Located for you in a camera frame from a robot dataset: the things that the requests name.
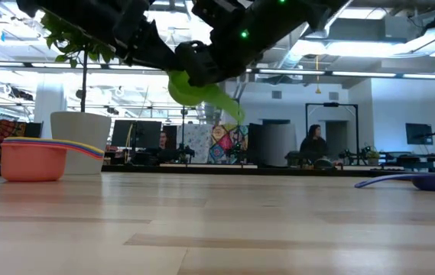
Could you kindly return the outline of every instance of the ceiling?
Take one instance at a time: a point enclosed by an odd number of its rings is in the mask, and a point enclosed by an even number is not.
[[[194,16],[189,16],[186,12],[182,0],[176,0],[177,11],[161,11],[161,7],[169,6],[169,2],[157,1],[159,11],[149,11],[148,17],[157,22],[157,27],[161,38],[171,47],[175,47],[180,42],[187,40],[209,40],[209,26]],[[355,0],[341,14],[340,18],[366,18],[381,19],[387,12],[392,15],[403,15],[408,12],[417,12],[423,14],[435,10],[435,0],[430,1],[395,1],[395,0]],[[5,34],[5,41],[0,41],[0,61],[8,62],[53,62],[55,57],[60,53],[53,47],[48,49],[45,43],[44,30],[40,24],[42,14],[38,13],[36,18],[29,18],[23,12],[18,10],[15,1],[0,1],[0,30]],[[285,37],[279,41],[273,48],[268,50],[264,58],[259,62],[261,65],[276,67],[285,55],[289,53],[293,46],[291,36]],[[434,57],[425,57],[427,60],[435,60]],[[347,70],[347,71],[365,71],[380,70],[378,66],[382,58],[365,58],[365,57],[338,57],[322,55],[317,58],[302,57],[298,63],[304,69],[315,70]],[[406,60],[398,59],[396,62],[405,63]],[[426,68],[417,67],[419,73],[432,73],[426,71]],[[69,106],[78,106],[79,99],[76,97],[76,91],[81,88],[81,73],[79,71],[65,72],[63,69],[52,70],[66,83]],[[37,81],[42,77],[40,70],[33,68],[30,71],[20,70],[0,70],[0,103],[10,104],[12,102],[26,102],[23,99],[14,99],[8,97],[9,87],[15,87],[25,92],[29,92],[35,97]],[[317,80],[315,76],[305,76],[301,81],[303,85],[314,83]],[[348,78],[342,77],[321,77],[322,83],[343,84],[349,81]],[[165,117],[179,118],[180,111],[176,110],[180,106],[169,96],[167,92],[167,77],[161,74],[155,75],[137,75],[137,74],[114,74],[114,73],[90,73],[88,75],[88,108],[90,112],[97,112],[104,115],[107,113],[104,105],[117,105],[119,114],[128,118],[137,117]],[[142,106],[160,106],[164,112],[155,112],[141,108]],[[0,106],[0,111],[5,115],[17,115],[20,119],[31,119],[33,106],[15,107]],[[204,118],[203,110],[192,111],[191,118]]]

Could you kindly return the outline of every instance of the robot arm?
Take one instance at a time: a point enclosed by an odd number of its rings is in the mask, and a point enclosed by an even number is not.
[[[237,0],[193,0],[192,12],[213,30],[210,45],[184,42],[173,52],[144,13],[154,0],[17,0],[30,16],[52,12],[86,35],[108,44],[124,63],[161,70],[186,70],[192,86],[217,83],[244,73],[265,50],[304,22],[312,30],[348,0],[256,0],[247,8]]]

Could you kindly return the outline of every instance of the wooden tabletop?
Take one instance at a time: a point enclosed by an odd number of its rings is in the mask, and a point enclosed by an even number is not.
[[[363,179],[0,179],[0,275],[435,275],[435,192]]]

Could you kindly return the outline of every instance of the pillar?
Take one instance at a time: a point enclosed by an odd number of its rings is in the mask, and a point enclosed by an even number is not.
[[[41,138],[52,138],[50,114],[66,110],[67,94],[64,91],[63,77],[43,74],[37,83],[34,110],[34,122],[43,123]]]

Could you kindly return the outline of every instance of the computer monitor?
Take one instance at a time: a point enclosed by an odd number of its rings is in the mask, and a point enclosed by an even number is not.
[[[433,137],[426,136],[431,133],[431,125],[406,123],[407,144],[433,145]]]
[[[158,148],[161,122],[116,120],[112,134],[112,146]]]

